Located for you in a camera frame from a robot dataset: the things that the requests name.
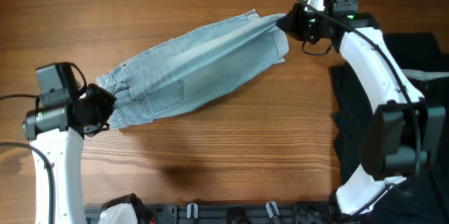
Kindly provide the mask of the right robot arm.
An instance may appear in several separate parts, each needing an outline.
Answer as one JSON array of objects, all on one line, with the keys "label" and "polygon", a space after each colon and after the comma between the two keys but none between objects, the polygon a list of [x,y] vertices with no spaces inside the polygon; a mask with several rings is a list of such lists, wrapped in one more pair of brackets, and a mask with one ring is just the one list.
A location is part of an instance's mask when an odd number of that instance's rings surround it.
[{"label": "right robot arm", "polygon": [[355,71],[373,111],[361,162],[330,205],[333,220],[367,214],[391,189],[417,181],[436,158],[445,110],[408,81],[376,19],[360,12],[357,0],[297,0],[277,26],[304,44],[329,39]]}]

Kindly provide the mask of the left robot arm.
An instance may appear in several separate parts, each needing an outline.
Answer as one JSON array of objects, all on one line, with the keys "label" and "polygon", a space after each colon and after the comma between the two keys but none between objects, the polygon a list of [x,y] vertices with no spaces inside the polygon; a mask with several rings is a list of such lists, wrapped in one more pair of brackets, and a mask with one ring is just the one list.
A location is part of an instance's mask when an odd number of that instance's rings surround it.
[{"label": "left robot arm", "polygon": [[86,137],[109,130],[116,98],[96,84],[78,85],[72,62],[38,67],[41,90],[23,131],[36,176],[36,223],[85,223],[81,156]]}]

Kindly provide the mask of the light blue denim jeans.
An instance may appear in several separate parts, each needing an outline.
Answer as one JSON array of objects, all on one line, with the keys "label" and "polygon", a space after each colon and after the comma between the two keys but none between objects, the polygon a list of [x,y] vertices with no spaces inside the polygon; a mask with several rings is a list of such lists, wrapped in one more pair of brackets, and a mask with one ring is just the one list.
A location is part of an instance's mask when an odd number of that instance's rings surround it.
[{"label": "light blue denim jeans", "polygon": [[191,112],[235,91],[289,51],[276,22],[251,10],[194,29],[122,62],[97,83],[116,97],[113,129]]}]

